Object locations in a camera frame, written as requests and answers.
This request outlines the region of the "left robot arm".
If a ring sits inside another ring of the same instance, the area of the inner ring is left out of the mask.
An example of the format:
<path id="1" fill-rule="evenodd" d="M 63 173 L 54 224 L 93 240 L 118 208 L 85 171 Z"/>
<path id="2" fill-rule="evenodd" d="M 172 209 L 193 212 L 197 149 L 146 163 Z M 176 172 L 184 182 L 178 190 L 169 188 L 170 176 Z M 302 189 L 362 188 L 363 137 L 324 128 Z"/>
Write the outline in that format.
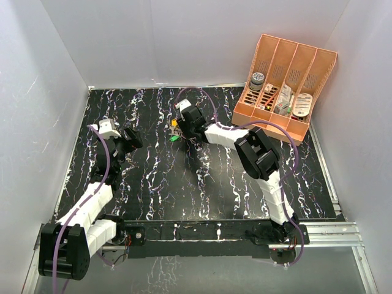
<path id="1" fill-rule="evenodd" d="M 40 234 L 38 272 L 53 279 L 81 280 L 91 257 L 107 242 L 121 244 L 126 229 L 119 219 L 100 217 L 119 186 L 126 155 L 143 146 L 139 132 L 131 128 L 117 131 L 109 119 L 91 125 L 100 146 L 91 169 L 89 184 L 70 211 Z"/>

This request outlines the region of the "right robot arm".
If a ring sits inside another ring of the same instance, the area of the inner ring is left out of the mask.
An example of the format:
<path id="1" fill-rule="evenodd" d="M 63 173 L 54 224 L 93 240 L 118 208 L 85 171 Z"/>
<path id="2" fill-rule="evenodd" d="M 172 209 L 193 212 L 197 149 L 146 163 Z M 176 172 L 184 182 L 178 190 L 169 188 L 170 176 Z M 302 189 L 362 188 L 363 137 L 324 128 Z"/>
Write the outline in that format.
<path id="1" fill-rule="evenodd" d="M 280 155 L 263 129 L 236 129 L 223 126 L 215 120 L 207 121 L 200 109 L 188 100 L 175 104 L 181 132 L 187 139 L 221 145 L 235 150 L 244 171 L 260 186 L 268 205 L 273 236 L 287 243 L 295 235 L 298 217 L 290 206 L 281 184 Z"/>

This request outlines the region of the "key with green tag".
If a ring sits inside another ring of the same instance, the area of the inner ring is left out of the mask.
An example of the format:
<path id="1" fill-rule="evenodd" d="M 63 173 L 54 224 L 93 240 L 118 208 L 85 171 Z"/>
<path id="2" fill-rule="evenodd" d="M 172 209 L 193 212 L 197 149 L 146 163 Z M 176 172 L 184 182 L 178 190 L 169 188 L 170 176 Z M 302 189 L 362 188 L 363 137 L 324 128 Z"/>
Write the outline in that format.
<path id="1" fill-rule="evenodd" d="M 174 141 L 179 140 L 180 138 L 181 138 L 181 136 L 179 136 L 179 135 L 173 135 L 173 136 L 170 138 L 170 141 L 171 141 L 171 142 L 174 142 Z"/>

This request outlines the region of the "large metal keyring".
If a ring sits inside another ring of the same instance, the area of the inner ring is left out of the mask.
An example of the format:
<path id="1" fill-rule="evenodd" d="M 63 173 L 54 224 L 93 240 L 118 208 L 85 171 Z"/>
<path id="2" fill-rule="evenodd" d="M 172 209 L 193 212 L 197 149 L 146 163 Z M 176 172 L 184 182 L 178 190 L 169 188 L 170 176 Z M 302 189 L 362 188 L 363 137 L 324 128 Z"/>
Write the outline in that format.
<path id="1" fill-rule="evenodd" d="M 179 125 L 177 125 L 175 127 L 175 133 L 176 135 L 180 136 L 181 138 L 183 138 L 184 140 L 188 140 L 188 141 L 192 141 L 195 143 L 196 138 L 195 137 L 190 137 L 189 135 L 186 135 L 181 128 L 179 127 Z"/>

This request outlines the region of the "key with yellow tag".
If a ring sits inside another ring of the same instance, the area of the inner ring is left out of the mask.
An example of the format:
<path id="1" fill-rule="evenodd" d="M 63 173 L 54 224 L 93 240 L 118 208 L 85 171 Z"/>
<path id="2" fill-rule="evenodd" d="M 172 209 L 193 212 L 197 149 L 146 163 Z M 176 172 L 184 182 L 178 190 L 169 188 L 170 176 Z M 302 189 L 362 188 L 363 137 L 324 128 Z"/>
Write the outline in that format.
<path id="1" fill-rule="evenodd" d="M 178 128 L 178 124 L 177 124 L 176 119 L 171 120 L 169 129 L 170 129 L 171 134 L 173 134 L 173 135 L 177 134 L 180 131 L 180 129 Z"/>

